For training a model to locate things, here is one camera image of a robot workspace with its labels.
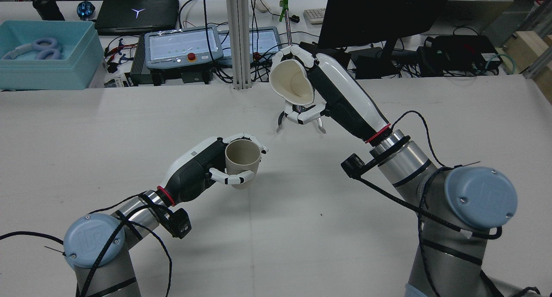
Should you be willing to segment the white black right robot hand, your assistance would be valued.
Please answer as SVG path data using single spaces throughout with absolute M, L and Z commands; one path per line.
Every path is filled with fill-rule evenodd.
M 371 97 L 329 55 L 285 47 L 272 57 L 269 83 L 286 101 L 282 115 L 296 124 L 329 116 L 373 146 L 392 134 Z

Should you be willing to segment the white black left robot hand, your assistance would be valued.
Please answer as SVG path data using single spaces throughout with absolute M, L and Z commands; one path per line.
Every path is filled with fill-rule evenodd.
M 246 133 L 212 136 L 176 159 L 156 193 L 167 206 L 192 201 L 215 182 L 246 189 L 256 177 L 268 148 Z

